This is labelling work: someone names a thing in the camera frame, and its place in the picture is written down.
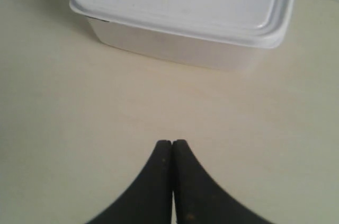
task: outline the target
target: beige surface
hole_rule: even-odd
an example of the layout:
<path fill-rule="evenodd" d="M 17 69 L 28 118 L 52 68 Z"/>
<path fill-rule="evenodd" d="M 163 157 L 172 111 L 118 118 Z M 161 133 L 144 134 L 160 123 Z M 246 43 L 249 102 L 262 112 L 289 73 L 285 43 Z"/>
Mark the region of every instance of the beige surface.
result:
<path fill-rule="evenodd" d="M 296 0 L 242 73 L 105 46 L 67 4 L 0 0 L 0 223 L 84 223 L 177 138 L 271 221 L 338 223 L 339 4 Z"/>

